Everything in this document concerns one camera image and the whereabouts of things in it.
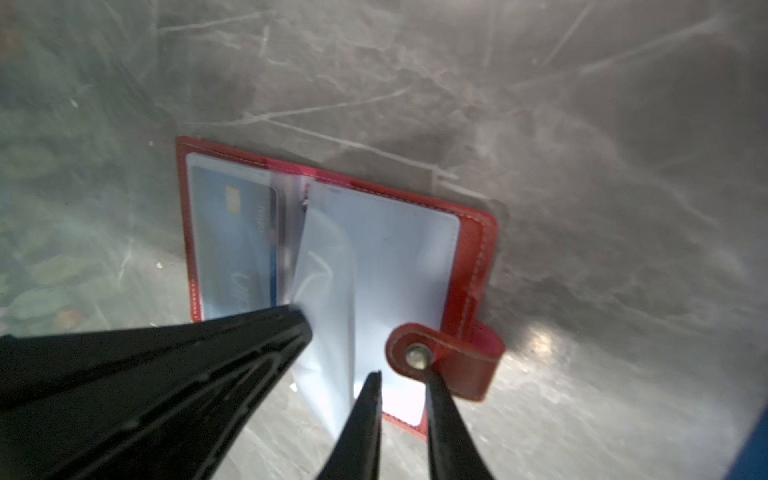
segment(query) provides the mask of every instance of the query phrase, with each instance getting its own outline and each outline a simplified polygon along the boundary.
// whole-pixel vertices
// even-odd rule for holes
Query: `blue credit card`
[[[277,190],[199,166],[190,185],[203,318],[276,306]]]

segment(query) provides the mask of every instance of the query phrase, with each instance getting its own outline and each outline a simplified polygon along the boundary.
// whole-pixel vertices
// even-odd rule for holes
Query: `card chip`
[[[227,211],[233,215],[240,215],[240,189],[227,185],[224,193],[227,195]]]

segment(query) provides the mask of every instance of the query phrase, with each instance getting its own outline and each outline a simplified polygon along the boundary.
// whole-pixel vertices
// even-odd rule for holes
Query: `open wallet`
[[[380,370],[385,419],[425,438],[414,345],[451,394],[483,400],[505,350],[475,321],[492,215],[191,137],[176,155],[192,320],[299,307],[313,340],[291,371],[334,437]]]

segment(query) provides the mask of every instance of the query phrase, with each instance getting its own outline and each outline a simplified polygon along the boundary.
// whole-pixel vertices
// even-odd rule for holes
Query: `red wallet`
[[[194,322],[203,320],[204,315],[190,205],[187,159],[191,154],[213,157],[253,169],[306,177],[319,184],[356,190],[455,215],[459,221],[458,239],[455,242],[453,264],[450,267],[440,330],[420,323],[406,323],[398,326],[389,334],[386,341],[386,360],[397,373],[423,382],[423,371],[412,368],[406,362],[406,350],[414,343],[420,343],[431,351],[433,369],[442,375],[453,395],[474,401],[483,400],[502,353],[505,351],[502,340],[488,327],[475,321],[498,232],[497,223],[491,214],[313,167],[276,161],[196,138],[178,137],[176,156],[189,273],[190,309]],[[426,436],[425,413],[418,425],[410,425],[386,413],[385,418],[422,439]]]

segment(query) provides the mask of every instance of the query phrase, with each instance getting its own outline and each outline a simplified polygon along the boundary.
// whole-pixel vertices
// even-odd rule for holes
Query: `gray countertop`
[[[716,479],[768,397],[762,0],[0,2],[0,329],[189,321],[173,140],[492,212],[498,478]],[[313,478],[286,377],[217,473]],[[382,478],[425,478],[387,426]]]

